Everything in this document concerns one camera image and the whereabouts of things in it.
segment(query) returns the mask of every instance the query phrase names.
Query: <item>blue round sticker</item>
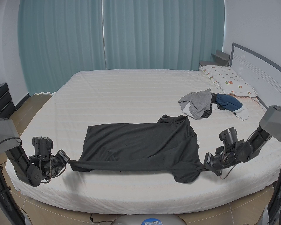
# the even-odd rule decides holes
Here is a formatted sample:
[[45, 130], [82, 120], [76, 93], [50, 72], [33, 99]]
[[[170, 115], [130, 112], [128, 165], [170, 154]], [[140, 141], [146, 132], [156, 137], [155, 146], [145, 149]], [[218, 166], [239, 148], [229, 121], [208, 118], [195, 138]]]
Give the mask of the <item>blue round sticker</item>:
[[149, 218], [142, 222], [141, 225], [163, 225], [162, 222], [155, 218]]

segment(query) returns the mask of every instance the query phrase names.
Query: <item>teal curtain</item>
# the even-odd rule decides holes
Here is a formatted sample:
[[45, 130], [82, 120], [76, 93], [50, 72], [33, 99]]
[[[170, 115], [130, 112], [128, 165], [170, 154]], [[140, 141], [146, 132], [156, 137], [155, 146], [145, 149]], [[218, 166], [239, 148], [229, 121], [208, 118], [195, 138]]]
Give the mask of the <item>teal curtain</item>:
[[101, 0], [21, 0], [19, 52], [29, 94], [105, 68]]
[[224, 0], [104, 0], [107, 69], [198, 70], [222, 50]]

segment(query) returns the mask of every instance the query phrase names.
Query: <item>white headboard panel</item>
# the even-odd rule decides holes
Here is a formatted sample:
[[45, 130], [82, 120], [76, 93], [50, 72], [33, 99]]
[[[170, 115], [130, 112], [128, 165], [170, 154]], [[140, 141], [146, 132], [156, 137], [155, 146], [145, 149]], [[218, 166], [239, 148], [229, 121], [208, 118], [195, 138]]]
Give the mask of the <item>white headboard panel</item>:
[[281, 67], [268, 58], [236, 43], [232, 44], [230, 66], [258, 93], [267, 107], [281, 105]]

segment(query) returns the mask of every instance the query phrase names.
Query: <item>floral pillow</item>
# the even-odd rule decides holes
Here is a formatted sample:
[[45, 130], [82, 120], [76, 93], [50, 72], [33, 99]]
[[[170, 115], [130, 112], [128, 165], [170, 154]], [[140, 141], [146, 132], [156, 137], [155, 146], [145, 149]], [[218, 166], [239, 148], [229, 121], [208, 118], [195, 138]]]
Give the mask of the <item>floral pillow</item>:
[[222, 94], [256, 97], [257, 93], [230, 66], [208, 65], [200, 68], [221, 91]]

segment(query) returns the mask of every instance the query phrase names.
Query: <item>bed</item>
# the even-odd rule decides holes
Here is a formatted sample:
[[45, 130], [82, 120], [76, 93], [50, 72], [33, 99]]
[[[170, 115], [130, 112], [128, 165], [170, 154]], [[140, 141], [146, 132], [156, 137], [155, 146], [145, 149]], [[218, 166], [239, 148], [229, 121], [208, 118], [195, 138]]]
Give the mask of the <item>bed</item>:
[[[281, 68], [239, 45], [233, 46], [231, 66], [252, 84], [264, 106], [281, 104]], [[264, 74], [271, 71], [279, 74], [267, 78]], [[258, 79], [263, 79], [262, 86]], [[89, 125], [153, 123], [163, 114], [178, 116], [182, 114], [180, 97], [207, 88], [218, 92], [202, 71], [79, 72], [34, 116], [21, 136], [22, 146], [28, 156], [33, 155], [32, 137], [50, 137], [54, 141], [53, 153], [63, 149], [71, 159], [78, 160]], [[270, 88], [276, 98], [263, 88]], [[230, 111], [220, 110], [213, 110], [208, 119], [190, 119], [198, 135], [201, 162], [207, 152], [214, 154], [222, 145], [218, 135], [224, 129], [235, 127], [240, 140], [247, 139], [257, 128], [264, 110], [252, 98], [239, 100], [250, 113], [245, 121]], [[10, 161], [6, 170], [22, 194], [68, 210], [105, 214], [188, 213], [214, 208], [262, 190], [277, 180], [280, 158], [281, 144], [272, 138], [258, 157], [238, 164], [225, 180], [213, 172], [201, 172], [194, 182], [187, 184], [175, 182], [168, 172], [74, 172], [68, 166], [60, 177], [34, 188], [18, 180]]]

